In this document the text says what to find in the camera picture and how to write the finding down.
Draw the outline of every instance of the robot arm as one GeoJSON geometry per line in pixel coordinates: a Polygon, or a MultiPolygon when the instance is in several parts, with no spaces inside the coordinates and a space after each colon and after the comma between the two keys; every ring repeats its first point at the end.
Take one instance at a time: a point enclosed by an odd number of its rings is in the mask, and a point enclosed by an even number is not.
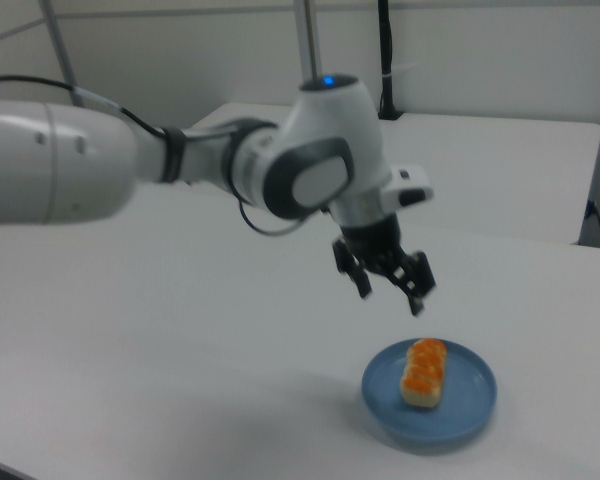
{"type": "Polygon", "coordinates": [[[382,275],[411,310],[435,282],[422,252],[400,247],[395,212],[432,196],[417,166],[391,167],[373,101],[355,77],[303,84],[286,122],[236,120],[209,130],[163,128],[160,137],[85,109],[0,102],[0,223],[104,218],[136,180],[211,182],[284,219],[329,212],[341,227],[338,270],[371,292],[382,275]]]}

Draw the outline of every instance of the orange topping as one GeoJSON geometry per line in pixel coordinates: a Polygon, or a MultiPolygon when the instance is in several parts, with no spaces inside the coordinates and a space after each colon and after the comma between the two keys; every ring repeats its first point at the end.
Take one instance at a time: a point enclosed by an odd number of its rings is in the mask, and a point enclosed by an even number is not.
{"type": "Polygon", "coordinates": [[[447,355],[447,347],[445,347],[444,343],[435,338],[422,338],[411,345],[411,348],[409,348],[409,351],[407,352],[407,356],[420,352],[432,352],[444,357],[447,355]]]}
{"type": "Polygon", "coordinates": [[[415,353],[409,357],[410,365],[421,365],[423,367],[438,367],[442,368],[444,358],[431,352],[415,353]]]}
{"type": "Polygon", "coordinates": [[[406,375],[418,377],[432,385],[440,385],[440,382],[442,382],[443,373],[440,367],[434,367],[433,365],[424,367],[422,365],[409,364],[406,375]]]}
{"type": "Polygon", "coordinates": [[[402,384],[406,388],[420,393],[431,393],[433,392],[434,388],[436,388],[433,385],[425,382],[424,380],[412,376],[405,377],[402,380],[402,384]]]}

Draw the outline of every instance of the plate rim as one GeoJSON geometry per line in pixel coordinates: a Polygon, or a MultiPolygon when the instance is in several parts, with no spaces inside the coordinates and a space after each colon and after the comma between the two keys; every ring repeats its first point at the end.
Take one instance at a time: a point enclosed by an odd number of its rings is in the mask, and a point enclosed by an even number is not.
{"type": "Polygon", "coordinates": [[[400,438],[402,438],[403,440],[407,440],[407,441],[411,441],[411,442],[415,442],[415,443],[419,443],[419,444],[423,444],[423,445],[433,445],[433,444],[439,444],[439,443],[447,443],[447,442],[453,442],[453,441],[457,441],[463,438],[467,438],[470,437],[471,435],[473,435],[474,433],[477,433],[478,431],[480,431],[491,419],[492,415],[493,415],[493,411],[495,409],[495,405],[496,405],[496,401],[498,398],[498,383],[496,381],[496,377],[493,373],[493,370],[491,369],[491,367],[489,366],[489,364],[480,356],[478,355],[476,352],[474,352],[473,350],[471,350],[468,347],[465,347],[464,345],[454,342],[452,340],[445,340],[445,339],[441,339],[441,338],[437,338],[437,337],[415,337],[415,338],[409,338],[406,340],[401,340],[399,342],[396,343],[392,343],[391,345],[388,345],[387,347],[383,348],[382,350],[380,350],[378,353],[376,353],[373,358],[369,361],[369,363],[367,364],[367,366],[364,369],[364,373],[362,374],[362,381],[360,383],[360,389],[362,392],[362,398],[365,404],[365,407],[367,408],[367,411],[371,414],[371,416],[375,419],[376,422],[378,422],[378,424],[385,429],[387,432],[396,435],[400,438]],[[493,391],[493,399],[489,405],[488,410],[486,411],[486,414],[484,415],[484,420],[476,422],[475,425],[471,425],[468,428],[465,428],[459,432],[455,432],[453,434],[449,434],[449,435],[439,435],[436,437],[427,437],[427,438],[422,438],[421,436],[412,436],[409,434],[405,434],[405,432],[402,429],[399,428],[395,428],[393,425],[383,421],[383,419],[381,417],[379,417],[375,411],[373,410],[373,408],[371,408],[371,406],[369,405],[369,399],[367,398],[367,394],[365,393],[365,383],[368,383],[368,381],[366,381],[368,375],[370,375],[370,367],[371,365],[376,361],[376,359],[378,357],[380,357],[384,352],[386,352],[387,350],[393,349],[393,348],[398,348],[398,345],[404,345],[404,347],[408,348],[408,346],[412,345],[413,343],[417,342],[418,340],[422,339],[422,338],[435,338],[436,340],[440,340],[441,342],[443,342],[445,345],[452,345],[455,349],[461,350],[461,351],[466,351],[468,352],[470,355],[472,355],[473,357],[475,357],[475,359],[477,359],[478,363],[481,364],[481,367],[483,368],[483,371],[486,372],[486,376],[488,379],[488,382],[491,384],[491,386],[493,387],[491,389],[491,391],[493,391]]]}

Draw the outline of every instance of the white table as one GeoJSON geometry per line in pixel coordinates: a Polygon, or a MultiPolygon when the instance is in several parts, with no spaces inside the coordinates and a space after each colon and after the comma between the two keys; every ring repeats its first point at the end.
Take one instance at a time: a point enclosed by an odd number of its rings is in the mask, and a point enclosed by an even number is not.
{"type": "MultiPolygon", "coordinates": [[[[240,116],[282,122],[289,107],[229,103],[196,126],[240,116]]],[[[381,122],[385,153],[429,174],[435,201],[408,223],[576,243],[598,156],[600,126],[405,114],[381,122]]]]}
{"type": "Polygon", "coordinates": [[[0,463],[45,480],[600,479],[600,250],[405,229],[421,318],[361,301],[336,226],[262,238],[235,201],[144,187],[117,218],[0,228],[0,463]],[[492,367],[495,416],[445,454],[383,443],[362,372],[417,336],[492,367]]]}

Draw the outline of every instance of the food item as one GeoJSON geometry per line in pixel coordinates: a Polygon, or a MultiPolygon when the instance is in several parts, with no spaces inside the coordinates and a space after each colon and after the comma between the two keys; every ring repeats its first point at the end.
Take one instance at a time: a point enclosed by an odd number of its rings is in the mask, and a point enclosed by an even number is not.
{"type": "Polygon", "coordinates": [[[440,402],[447,348],[435,338],[423,338],[407,350],[407,365],[400,379],[400,393],[414,407],[435,407],[440,402]]]}

